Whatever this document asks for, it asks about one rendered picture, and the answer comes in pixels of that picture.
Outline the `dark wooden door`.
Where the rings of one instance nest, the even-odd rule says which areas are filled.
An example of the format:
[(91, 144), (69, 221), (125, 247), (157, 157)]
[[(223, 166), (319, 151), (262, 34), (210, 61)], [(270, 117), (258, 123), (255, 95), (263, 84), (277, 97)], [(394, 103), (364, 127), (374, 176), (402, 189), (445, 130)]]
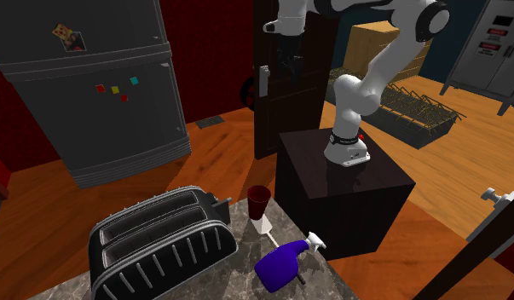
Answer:
[(277, 19), (279, 0), (253, 0), (254, 153), (278, 150), (278, 134), (320, 126), (338, 20), (309, 12), (305, 31), (294, 43), (295, 64), (282, 64), (282, 37), (263, 26)]

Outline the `tan wooden box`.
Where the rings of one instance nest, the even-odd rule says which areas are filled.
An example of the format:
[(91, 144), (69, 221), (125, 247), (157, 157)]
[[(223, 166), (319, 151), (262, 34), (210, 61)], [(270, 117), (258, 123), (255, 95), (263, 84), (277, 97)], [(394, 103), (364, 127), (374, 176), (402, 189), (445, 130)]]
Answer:
[[(399, 29), (387, 20), (352, 26), (343, 67), (358, 78), (363, 78), (367, 74), (368, 63), (398, 35)], [(420, 53), (390, 82), (417, 76), (431, 43), (431, 40), (427, 41)]]

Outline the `grey floor vent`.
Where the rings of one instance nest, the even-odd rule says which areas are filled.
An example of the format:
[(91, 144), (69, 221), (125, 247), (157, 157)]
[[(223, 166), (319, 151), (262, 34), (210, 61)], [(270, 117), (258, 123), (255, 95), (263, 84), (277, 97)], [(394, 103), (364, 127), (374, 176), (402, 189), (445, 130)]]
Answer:
[(198, 120), (195, 122), (195, 124), (198, 126), (199, 129), (204, 129), (204, 128), (207, 128), (207, 127), (211, 127), (211, 126), (214, 126), (216, 124), (221, 124), (221, 123), (224, 123), (225, 120), (220, 116), (220, 115), (216, 115), (216, 116), (213, 116), (213, 117), (209, 117), (209, 118), (204, 118), (204, 119), (201, 119), (201, 120)]

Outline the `dark red cup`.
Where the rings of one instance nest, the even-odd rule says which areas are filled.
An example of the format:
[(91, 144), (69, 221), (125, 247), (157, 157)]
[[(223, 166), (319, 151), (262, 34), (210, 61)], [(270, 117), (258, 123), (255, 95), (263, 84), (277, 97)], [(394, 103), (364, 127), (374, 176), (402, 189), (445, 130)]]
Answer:
[(262, 185), (249, 187), (247, 190), (247, 200), (250, 219), (261, 219), (270, 199), (271, 192), (267, 187)]

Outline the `dark robot stand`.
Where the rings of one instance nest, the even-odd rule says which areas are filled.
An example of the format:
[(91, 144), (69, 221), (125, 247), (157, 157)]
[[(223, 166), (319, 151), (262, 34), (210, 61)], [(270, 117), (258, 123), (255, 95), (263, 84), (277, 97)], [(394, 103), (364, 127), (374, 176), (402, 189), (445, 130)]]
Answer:
[(324, 241), (326, 260), (375, 252), (415, 182), (370, 135), (364, 136), (369, 161), (330, 162), (324, 155), (330, 134), (279, 134), (274, 199), (304, 234)]

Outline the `white spatula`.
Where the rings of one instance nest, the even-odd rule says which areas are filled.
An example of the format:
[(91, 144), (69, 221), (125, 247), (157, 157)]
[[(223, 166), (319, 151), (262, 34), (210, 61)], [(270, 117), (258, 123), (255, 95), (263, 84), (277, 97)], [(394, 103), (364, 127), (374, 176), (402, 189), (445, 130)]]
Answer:
[(265, 215), (259, 220), (251, 220), (251, 223), (259, 234), (266, 235), (275, 246), (254, 267), (258, 279), (266, 290), (270, 293), (276, 292), (295, 278), (305, 285), (306, 280), (298, 272), (298, 253), (293, 249), (294, 242), (278, 245), (270, 233), (273, 226)]

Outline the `grey metal cabinet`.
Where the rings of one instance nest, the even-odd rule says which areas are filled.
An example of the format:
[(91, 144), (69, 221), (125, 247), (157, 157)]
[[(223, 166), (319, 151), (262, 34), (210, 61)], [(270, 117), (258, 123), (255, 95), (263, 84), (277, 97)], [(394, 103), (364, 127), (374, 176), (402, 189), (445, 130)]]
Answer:
[(487, 0), (441, 91), (463, 89), (514, 107), (514, 0)]

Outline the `dark grey fridge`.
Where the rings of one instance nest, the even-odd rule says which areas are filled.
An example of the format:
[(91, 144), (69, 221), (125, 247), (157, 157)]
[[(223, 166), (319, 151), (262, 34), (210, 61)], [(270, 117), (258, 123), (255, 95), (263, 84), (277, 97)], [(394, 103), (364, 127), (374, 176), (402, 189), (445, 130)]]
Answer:
[(159, 0), (0, 0), (0, 71), (80, 188), (191, 151)]

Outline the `blue spray bottle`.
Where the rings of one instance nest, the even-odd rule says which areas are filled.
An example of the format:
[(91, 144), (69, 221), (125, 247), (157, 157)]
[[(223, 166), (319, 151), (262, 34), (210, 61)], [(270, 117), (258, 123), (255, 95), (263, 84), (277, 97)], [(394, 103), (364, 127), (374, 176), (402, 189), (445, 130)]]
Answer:
[(310, 246), (326, 249), (326, 244), (313, 232), (309, 232), (307, 239), (295, 240), (284, 245), (278, 245), (270, 233), (268, 237), (275, 248), (255, 264), (255, 272), (263, 286), (270, 293), (274, 293), (297, 278), (302, 285), (306, 284), (299, 273), (298, 256), (307, 251)]

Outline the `black silver toaster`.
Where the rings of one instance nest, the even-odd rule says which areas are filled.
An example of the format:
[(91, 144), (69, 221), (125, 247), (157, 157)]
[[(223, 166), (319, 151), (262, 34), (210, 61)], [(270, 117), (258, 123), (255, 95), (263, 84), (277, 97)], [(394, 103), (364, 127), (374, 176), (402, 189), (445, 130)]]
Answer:
[(159, 300), (239, 249), (230, 199), (179, 187), (140, 201), (90, 231), (91, 300)]

